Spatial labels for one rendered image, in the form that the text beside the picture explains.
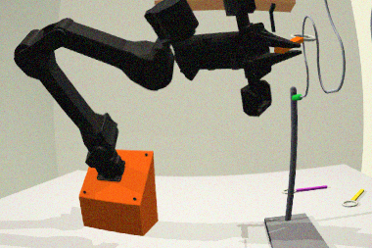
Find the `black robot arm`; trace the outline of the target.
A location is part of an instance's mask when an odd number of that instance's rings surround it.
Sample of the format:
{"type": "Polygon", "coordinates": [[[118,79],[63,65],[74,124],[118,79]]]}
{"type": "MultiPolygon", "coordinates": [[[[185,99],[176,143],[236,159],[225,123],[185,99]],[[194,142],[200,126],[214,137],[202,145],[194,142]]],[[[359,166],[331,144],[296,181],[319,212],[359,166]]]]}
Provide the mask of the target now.
{"type": "Polygon", "coordinates": [[[174,60],[189,80],[199,70],[208,70],[199,50],[205,33],[194,35],[199,22],[187,0],[162,0],[147,10],[144,17],[158,36],[156,42],[125,40],[64,18],[32,30],[15,49],[18,67],[39,79],[80,129],[88,149],[85,164],[98,172],[98,180],[122,179],[125,161],[116,150],[117,123],[108,113],[99,115],[92,111],[58,66],[54,50],[65,47],[110,64],[141,87],[155,91],[170,84],[174,60]]]}

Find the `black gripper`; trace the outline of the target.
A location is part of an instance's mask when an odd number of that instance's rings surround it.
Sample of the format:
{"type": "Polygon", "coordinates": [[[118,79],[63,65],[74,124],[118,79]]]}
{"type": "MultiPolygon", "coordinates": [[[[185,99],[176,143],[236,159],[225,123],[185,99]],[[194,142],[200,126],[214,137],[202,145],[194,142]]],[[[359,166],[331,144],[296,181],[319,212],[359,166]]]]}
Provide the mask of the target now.
{"type": "Polygon", "coordinates": [[[272,103],[270,84],[260,79],[271,72],[271,66],[296,57],[302,51],[266,52],[259,56],[255,46],[291,49],[301,45],[268,32],[263,23],[250,23],[248,13],[255,11],[255,0],[222,1],[226,16],[236,16],[238,31],[204,34],[199,42],[200,57],[209,71],[244,69],[248,84],[240,89],[243,112],[249,117],[260,117],[272,103]]]}

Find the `white ring with yellow handle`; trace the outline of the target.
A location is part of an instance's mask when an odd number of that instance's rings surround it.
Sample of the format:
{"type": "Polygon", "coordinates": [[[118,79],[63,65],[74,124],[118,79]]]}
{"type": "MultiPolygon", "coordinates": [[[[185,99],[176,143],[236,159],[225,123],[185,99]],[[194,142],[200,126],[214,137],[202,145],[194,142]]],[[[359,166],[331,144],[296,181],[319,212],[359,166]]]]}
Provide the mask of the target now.
{"type": "Polygon", "coordinates": [[[355,195],[354,197],[352,197],[350,200],[347,200],[347,201],[344,201],[342,204],[344,207],[354,207],[358,204],[358,202],[356,201],[357,198],[359,198],[359,196],[364,192],[364,189],[360,189],[355,195]],[[353,203],[356,203],[356,204],[353,204],[353,205],[346,205],[345,203],[347,202],[353,202],[353,203]]]}

